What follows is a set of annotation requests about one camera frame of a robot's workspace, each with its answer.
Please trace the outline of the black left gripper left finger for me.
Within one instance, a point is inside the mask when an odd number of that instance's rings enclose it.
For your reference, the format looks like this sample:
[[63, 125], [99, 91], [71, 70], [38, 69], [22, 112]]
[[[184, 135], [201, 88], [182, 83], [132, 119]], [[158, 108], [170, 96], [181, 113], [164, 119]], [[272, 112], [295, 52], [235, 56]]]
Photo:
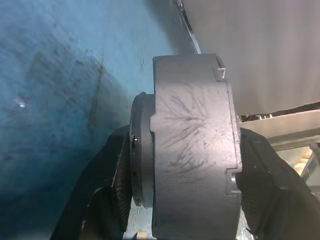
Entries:
[[129, 131], [116, 129], [84, 168], [51, 240], [123, 240], [132, 201]]

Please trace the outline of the grey round motor housing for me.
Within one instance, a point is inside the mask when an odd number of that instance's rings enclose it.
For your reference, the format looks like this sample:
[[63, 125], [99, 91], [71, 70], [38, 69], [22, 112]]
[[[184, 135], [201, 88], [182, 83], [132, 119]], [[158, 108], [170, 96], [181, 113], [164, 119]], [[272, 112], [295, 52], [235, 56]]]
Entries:
[[133, 101], [133, 199], [158, 240], [236, 240], [240, 128], [225, 71], [215, 54], [157, 56], [154, 92]]

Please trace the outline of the white metal frame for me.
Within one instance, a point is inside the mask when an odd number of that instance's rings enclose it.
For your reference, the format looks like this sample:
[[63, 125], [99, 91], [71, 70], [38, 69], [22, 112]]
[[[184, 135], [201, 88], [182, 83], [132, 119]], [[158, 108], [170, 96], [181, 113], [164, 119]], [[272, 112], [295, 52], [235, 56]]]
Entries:
[[272, 113], [241, 115], [240, 127], [264, 136], [276, 151], [320, 148], [320, 101]]

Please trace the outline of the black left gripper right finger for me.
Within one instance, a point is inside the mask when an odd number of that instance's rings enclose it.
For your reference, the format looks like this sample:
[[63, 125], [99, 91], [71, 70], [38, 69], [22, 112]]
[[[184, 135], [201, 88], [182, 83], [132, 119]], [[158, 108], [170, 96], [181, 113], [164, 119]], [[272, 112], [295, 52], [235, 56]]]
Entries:
[[240, 130], [241, 207], [256, 240], [320, 240], [320, 200], [304, 179], [252, 130]]

